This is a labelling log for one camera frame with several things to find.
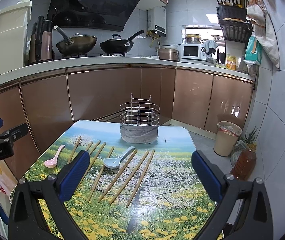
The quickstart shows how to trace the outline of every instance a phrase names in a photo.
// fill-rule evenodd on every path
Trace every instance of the white appliance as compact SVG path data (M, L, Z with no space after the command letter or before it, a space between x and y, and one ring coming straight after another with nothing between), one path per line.
M0 10L0 74L25 66L31 1Z
M201 51L201 44L182 44L180 46L180 58L206 60L206 53Z
M164 7L148 10L147 31L166 37L166 9Z

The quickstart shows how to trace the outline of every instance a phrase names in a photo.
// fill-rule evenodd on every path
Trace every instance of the black frying pan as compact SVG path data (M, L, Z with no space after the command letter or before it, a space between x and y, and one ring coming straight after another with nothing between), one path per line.
M132 49L132 40L143 33L144 30L138 31L127 40L122 39L121 36L118 34L113 34L112 39L100 43L100 47L107 54L125 54Z

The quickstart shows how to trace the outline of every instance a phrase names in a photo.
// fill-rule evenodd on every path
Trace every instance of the wok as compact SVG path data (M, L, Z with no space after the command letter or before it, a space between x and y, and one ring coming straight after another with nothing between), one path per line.
M118 34L113 34L112 39L100 43L100 47L105 53L109 55L125 54L132 49L132 40L142 33L144 33L144 30L138 31L127 40L122 39L121 36Z
M56 46L59 52L65 56L75 56L88 53L96 45L97 37L90 35L80 35L76 33L73 37L68 37L66 33L55 26L53 28L64 38L62 41L59 41Z

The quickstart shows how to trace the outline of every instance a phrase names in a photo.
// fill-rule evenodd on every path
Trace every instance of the pan handle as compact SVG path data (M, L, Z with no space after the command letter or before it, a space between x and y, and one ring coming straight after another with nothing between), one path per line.
M133 36L131 36L130 38L128 38L129 41L132 41L134 38L136 38L138 35L143 34L144 30L140 30L137 33L135 33Z

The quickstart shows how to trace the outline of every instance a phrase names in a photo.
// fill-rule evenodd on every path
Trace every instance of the plastic bag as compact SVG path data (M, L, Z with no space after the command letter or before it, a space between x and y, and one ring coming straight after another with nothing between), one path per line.
M242 150L247 149L248 145L244 141L237 141L230 155L230 162L232 167L235 166Z
M237 136L237 137L241 135L242 129L235 128L231 125L221 125L221 123L222 122L217 123L218 131L232 133L234 136Z

